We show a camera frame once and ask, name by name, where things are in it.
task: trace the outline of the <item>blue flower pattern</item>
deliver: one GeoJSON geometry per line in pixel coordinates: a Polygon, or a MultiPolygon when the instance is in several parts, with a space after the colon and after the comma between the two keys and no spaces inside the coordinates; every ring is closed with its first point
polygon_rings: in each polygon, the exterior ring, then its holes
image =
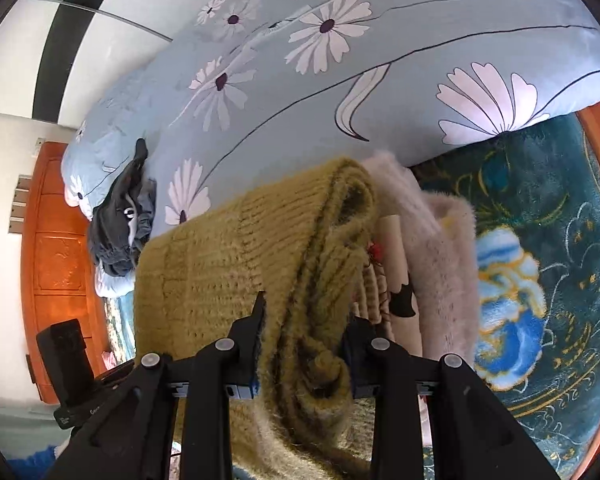
{"type": "Polygon", "coordinates": [[[546,322],[538,262],[508,227],[477,239],[480,283],[480,339],[475,370],[493,390],[523,383],[542,355],[546,322]]]}

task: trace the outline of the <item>pillow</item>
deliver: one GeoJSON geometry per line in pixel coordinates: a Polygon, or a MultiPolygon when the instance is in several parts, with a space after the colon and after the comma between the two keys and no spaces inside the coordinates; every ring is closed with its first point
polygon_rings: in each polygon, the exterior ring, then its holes
{"type": "Polygon", "coordinates": [[[211,0],[91,109],[62,176],[96,206],[144,137],[156,234],[200,193],[378,148],[412,166],[598,101],[580,0],[211,0]]]}

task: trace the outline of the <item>white daisy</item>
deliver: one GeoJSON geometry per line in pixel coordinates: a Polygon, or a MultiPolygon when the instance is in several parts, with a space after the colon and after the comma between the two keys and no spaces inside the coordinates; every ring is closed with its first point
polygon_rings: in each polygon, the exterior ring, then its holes
{"type": "Polygon", "coordinates": [[[314,73],[327,71],[327,47],[331,51],[333,59],[339,63],[342,55],[349,51],[349,44],[343,36],[356,38],[362,36],[368,29],[365,25],[355,25],[353,20],[369,16],[371,10],[368,2],[357,4],[358,0],[333,0],[320,6],[320,18],[314,13],[305,14],[300,21],[311,25],[294,32],[289,37],[289,43],[304,40],[302,45],[286,55],[287,63],[290,63],[298,54],[302,53],[296,64],[296,72],[306,73],[311,56],[314,56],[314,73]]]}
{"type": "Polygon", "coordinates": [[[256,56],[256,51],[245,47],[238,56],[225,68],[221,67],[221,57],[206,64],[204,70],[200,69],[196,78],[191,82],[189,88],[196,90],[193,97],[183,108],[180,114],[171,122],[170,126],[182,117],[189,105],[198,97],[202,99],[198,107],[193,111],[193,116],[198,117],[205,109],[205,120],[202,129],[206,132],[211,125],[211,115],[214,108],[218,112],[220,128],[227,130],[230,125],[229,109],[224,98],[227,97],[237,108],[244,109],[247,95],[235,85],[251,81],[255,70],[237,72],[237,70],[256,56]]]}
{"type": "Polygon", "coordinates": [[[67,186],[64,186],[64,201],[69,207],[78,207],[80,205],[78,197],[75,196],[74,192],[71,191],[71,188],[67,186]]]}
{"type": "Polygon", "coordinates": [[[216,12],[218,12],[218,9],[222,7],[224,1],[225,0],[209,0],[209,3],[205,6],[202,6],[202,9],[198,13],[198,20],[196,23],[198,25],[204,25],[206,20],[209,20],[216,15],[216,12]]]}
{"type": "Polygon", "coordinates": [[[169,198],[171,205],[164,207],[164,222],[178,225],[209,210],[209,188],[203,187],[198,193],[196,188],[202,176],[202,166],[197,162],[191,167],[191,159],[184,161],[182,170],[178,168],[169,183],[169,198]]]}
{"type": "Polygon", "coordinates": [[[442,139],[445,144],[477,142],[549,118],[549,114],[532,118],[538,103],[538,90],[518,74],[511,74],[512,100],[502,76],[492,64],[472,63],[471,67],[484,88],[459,68],[447,77],[462,93],[446,85],[438,85],[440,92],[436,97],[476,126],[471,128],[452,121],[440,121],[438,124],[445,133],[442,139]]]}
{"type": "Polygon", "coordinates": [[[243,23],[254,20],[259,7],[259,0],[245,0],[241,4],[231,4],[229,12],[225,13],[221,20],[218,20],[219,27],[214,32],[214,39],[216,41],[228,40],[234,34],[242,32],[244,30],[243,23]]]}
{"type": "Polygon", "coordinates": [[[89,199],[87,198],[87,193],[82,186],[82,179],[80,176],[71,176],[71,184],[69,185],[69,192],[71,196],[67,196],[67,192],[65,190],[64,199],[69,202],[67,198],[70,198],[71,202],[78,202],[80,206],[80,211],[85,215],[89,220],[93,218],[93,209],[91,208],[91,204],[89,204],[89,199]]]}
{"type": "Polygon", "coordinates": [[[86,124],[86,121],[82,121],[82,124],[80,125],[80,128],[78,128],[78,131],[75,133],[75,142],[76,142],[76,144],[79,144],[80,141],[82,140],[82,136],[84,135],[85,124],[86,124]]]}

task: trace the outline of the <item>wall outlet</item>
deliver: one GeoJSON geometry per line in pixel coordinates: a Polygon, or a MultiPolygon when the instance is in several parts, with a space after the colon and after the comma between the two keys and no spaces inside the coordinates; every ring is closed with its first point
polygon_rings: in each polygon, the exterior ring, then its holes
{"type": "Polygon", "coordinates": [[[37,157],[40,154],[40,148],[42,148],[42,145],[46,142],[45,137],[38,137],[36,139],[36,143],[33,146],[33,153],[31,153],[31,156],[37,157]]]}

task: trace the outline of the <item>floral blanket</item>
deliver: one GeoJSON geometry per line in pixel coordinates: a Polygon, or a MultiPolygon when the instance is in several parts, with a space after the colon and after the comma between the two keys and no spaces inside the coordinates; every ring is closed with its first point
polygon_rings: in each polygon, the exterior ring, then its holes
{"type": "Polygon", "coordinates": [[[554,118],[414,174],[474,206],[475,369],[568,478],[600,424],[600,168],[580,123],[554,118]]]}
{"type": "Polygon", "coordinates": [[[209,0],[93,107],[62,176],[88,213],[144,137],[161,234],[337,155],[411,166],[598,101],[580,0],[209,0]]]}
{"type": "Polygon", "coordinates": [[[107,336],[116,365],[136,357],[133,301],[133,292],[120,298],[102,298],[107,336]]]}

